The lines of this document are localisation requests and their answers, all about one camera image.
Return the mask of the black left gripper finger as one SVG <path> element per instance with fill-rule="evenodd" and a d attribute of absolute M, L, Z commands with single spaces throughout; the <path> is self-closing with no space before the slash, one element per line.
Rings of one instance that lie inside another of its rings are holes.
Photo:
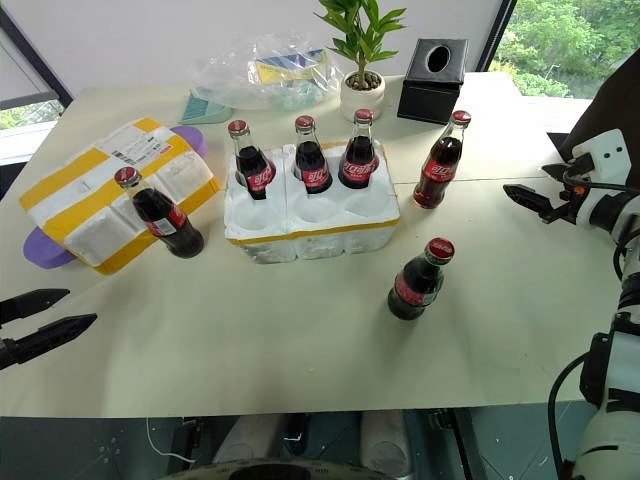
<path fill-rule="evenodd" d="M 18 340 L 2 339 L 0 369 L 26 363 L 71 342 L 84 333 L 97 318 L 95 313 L 65 317 Z"/>
<path fill-rule="evenodd" d="M 60 288 L 36 289 L 3 300 L 0 303 L 0 323 L 4 325 L 47 310 L 69 293 L 68 289 Z"/>

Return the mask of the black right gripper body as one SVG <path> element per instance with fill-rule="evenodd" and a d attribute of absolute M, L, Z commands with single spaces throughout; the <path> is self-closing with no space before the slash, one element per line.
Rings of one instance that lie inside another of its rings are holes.
<path fill-rule="evenodd" d="M 541 219 L 549 224 L 556 220 L 564 220 L 571 224 L 576 224 L 578 212 L 590 193 L 590 179 L 580 175 L 574 168 L 568 168 L 564 174 L 565 183 L 558 194 L 563 203 L 558 207 L 552 206 L 552 211 Z"/>

